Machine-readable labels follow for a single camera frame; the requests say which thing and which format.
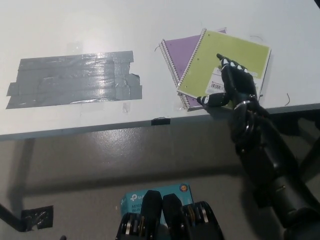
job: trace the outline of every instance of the blue box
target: blue box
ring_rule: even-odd
[[[162,197],[168,194],[175,194],[180,199],[182,205],[192,204],[194,202],[191,196],[189,184],[187,183],[133,191],[126,193],[121,200],[121,216],[126,213],[139,214],[141,211],[142,200],[148,190],[159,191]],[[161,213],[160,224],[165,226],[167,225],[163,212]]]

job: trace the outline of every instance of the wire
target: wire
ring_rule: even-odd
[[[290,103],[290,97],[289,97],[289,94],[287,93],[286,95],[288,96],[289,101],[288,101],[288,103],[287,103],[285,106],[287,106],[287,105]]]

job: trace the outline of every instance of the gray floor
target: gray floor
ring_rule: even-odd
[[[309,146],[286,138],[302,158]],[[225,122],[165,125],[0,142],[0,202],[54,205],[53,228],[19,233],[0,221],[1,240],[114,239],[126,192],[189,182],[207,201],[226,240],[280,240],[269,209],[257,209]],[[317,198],[316,177],[308,183]]]

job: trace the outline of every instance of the white table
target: white table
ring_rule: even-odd
[[[231,35],[271,46],[260,99],[271,113],[319,109],[319,26],[313,0],[2,1],[0,139],[149,126],[161,117],[209,119],[204,110],[181,109],[161,51],[155,51],[162,39],[198,35],[204,27],[227,27]],[[141,100],[6,109],[22,58],[131,50]]]

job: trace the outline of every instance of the notebook cover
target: notebook cover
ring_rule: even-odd
[[[224,34],[227,33],[226,28],[222,28],[218,31]],[[200,35],[196,35],[165,41],[166,48],[170,54],[179,79],[183,76],[199,39]],[[186,98],[189,102],[189,108],[202,107],[195,98],[190,96],[186,96]]]
[[[253,75],[259,96],[271,52],[270,47],[216,31],[207,30],[202,35],[181,77],[178,92],[193,98],[224,92],[219,71],[220,61],[217,58],[219,53],[248,69]]]

